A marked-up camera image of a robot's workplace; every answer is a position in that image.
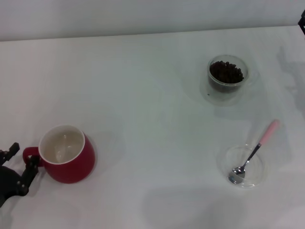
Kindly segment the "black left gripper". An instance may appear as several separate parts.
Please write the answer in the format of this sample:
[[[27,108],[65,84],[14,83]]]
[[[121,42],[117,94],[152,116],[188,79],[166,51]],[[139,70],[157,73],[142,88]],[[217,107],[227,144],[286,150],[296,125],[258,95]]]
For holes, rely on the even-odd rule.
[[[19,151],[19,144],[15,142],[8,151],[0,151],[0,206],[13,196],[25,196],[38,173],[39,156],[30,156],[26,159],[26,167],[20,176],[16,171],[2,166]]]

